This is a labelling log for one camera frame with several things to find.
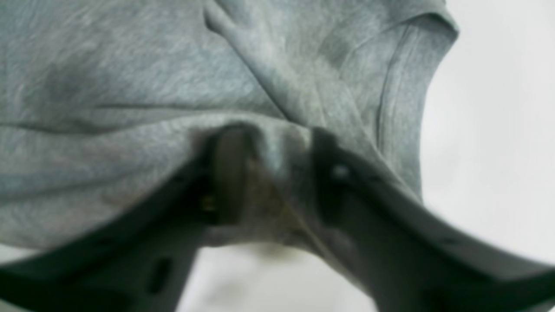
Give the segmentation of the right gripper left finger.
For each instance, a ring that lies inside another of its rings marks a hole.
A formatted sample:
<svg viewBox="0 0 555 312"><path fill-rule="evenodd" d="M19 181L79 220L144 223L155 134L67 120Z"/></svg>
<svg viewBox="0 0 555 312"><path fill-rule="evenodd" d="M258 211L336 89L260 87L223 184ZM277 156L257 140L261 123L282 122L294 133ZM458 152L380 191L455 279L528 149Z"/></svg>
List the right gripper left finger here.
<svg viewBox="0 0 555 312"><path fill-rule="evenodd" d="M66 245L1 267L1 299L32 312L172 312L205 232L236 225L254 133L222 128L135 208Z"/></svg>

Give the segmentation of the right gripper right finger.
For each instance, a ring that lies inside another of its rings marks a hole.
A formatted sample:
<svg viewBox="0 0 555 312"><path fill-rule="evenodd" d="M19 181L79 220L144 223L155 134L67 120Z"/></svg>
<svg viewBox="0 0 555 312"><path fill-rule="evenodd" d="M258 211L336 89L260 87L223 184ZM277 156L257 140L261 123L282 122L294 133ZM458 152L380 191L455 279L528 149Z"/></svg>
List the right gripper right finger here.
<svg viewBox="0 0 555 312"><path fill-rule="evenodd" d="M355 277L381 312L547 312L553 265L486 244L440 221L375 162L312 130L321 221L347 235Z"/></svg>

